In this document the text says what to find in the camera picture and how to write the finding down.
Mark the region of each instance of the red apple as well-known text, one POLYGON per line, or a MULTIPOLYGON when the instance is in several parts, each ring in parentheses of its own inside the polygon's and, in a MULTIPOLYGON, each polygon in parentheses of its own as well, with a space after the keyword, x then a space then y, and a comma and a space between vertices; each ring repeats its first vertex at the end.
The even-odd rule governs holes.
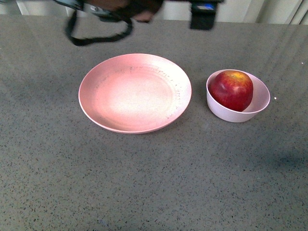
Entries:
POLYGON ((238 112, 251 103, 254 86, 250 77, 241 72, 220 72, 209 85, 209 93, 221 105, 238 112))

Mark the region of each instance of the camera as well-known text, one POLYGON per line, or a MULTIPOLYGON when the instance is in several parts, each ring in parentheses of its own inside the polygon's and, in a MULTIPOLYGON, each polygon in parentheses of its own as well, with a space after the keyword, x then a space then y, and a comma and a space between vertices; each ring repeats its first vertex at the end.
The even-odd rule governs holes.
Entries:
MULTIPOLYGON (((77 10, 85 10, 85 1, 83 0, 53 0, 56 3, 74 9, 74 13, 71 19, 68 21, 65 29, 67 37, 77 46, 85 46, 97 42, 114 42, 121 40, 131 34, 133 25, 131 18, 145 10, 151 10, 144 6, 143 0, 131 0, 129 5, 125 8, 121 8, 115 12, 101 9, 96 6, 90 6, 91 13, 99 17, 102 22, 120 22, 124 21, 127 23, 127 29, 121 33, 111 37, 105 38, 84 38, 78 39, 72 36, 74 27, 77 21, 77 10)), ((198 30, 210 30, 214 26, 215 15, 217 12, 217 6, 224 0, 190 0, 191 3, 191 22, 190 29, 198 30)))

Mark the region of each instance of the pink plate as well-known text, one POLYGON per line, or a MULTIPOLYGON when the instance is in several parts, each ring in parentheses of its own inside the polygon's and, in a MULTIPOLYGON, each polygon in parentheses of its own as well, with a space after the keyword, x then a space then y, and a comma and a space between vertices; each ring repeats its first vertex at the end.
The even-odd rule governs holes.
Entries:
POLYGON ((175 63, 150 54, 108 59, 84 77, 79 103, 97 125, 140 134, 163 128, 187 108, 190 81, 175 63))

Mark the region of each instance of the camera strap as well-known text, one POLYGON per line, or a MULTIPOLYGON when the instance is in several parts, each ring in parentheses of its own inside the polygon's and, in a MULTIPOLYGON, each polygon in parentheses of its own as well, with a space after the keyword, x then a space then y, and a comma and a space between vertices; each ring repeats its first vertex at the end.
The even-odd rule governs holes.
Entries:
POLYGON ((73 32, 77 22, 77 10, 74 10, 71 18, 67 22, 67 26, 65 28, 65 34, 68 39, 76 46, 87 46, 93 43, 101 43, 101 42, 115 42, 119 41, 128 35, 131 34, 133 30, 133 23, 130 18, 120 17, 119 15, 112 13, 115 18, 119 18, 120 21, 124 21, 127 23, 127 28, 121 34, 115 34, 110 37, 95 37, 95 38, 75 38, 73 36, 73 32))

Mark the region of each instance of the white bowl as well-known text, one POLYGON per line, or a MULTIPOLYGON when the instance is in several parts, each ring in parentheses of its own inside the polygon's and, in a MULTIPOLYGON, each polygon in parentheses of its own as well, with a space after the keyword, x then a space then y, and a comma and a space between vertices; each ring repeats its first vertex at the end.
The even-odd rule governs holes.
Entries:
POLYGON ((229 122, 245 122, 252 117, 254 117, 256 114, 264 110, 269 102, 270 102, 270 92, 268 88, 265 86, 265 84, 255 77, 254 75, 247 73, 245 71, 241 71, 246 73, 252 80, 254 85, 254 94, 252 97, 252 101, 250 105, 242 112, 237 112, 234 110, 231 110, 220 103, 218 103, 209 93, 208 86, 211 83, 211 81, 220 73, 226 70, 220 70, 216 71, 207 79, 206 82, 206 98, 207 98, 207 105, 210 108, 210 110, 219 118, 229 121, 229 122))

